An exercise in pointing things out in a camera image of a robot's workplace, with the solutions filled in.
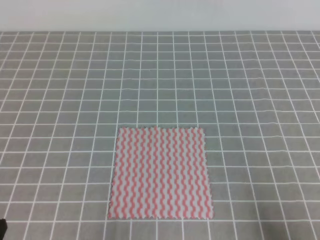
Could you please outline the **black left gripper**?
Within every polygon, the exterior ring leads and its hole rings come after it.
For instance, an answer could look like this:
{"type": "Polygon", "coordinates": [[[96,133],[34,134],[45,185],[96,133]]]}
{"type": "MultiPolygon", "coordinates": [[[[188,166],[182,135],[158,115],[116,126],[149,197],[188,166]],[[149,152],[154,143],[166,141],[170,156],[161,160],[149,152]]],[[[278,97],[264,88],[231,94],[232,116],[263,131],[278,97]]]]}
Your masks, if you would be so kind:
{"type": "Polygon", "coordinates": [[[0,219],[0,238],[3,238],[5,236],[7,229],[8,225],[6,219],[0,219]]]}

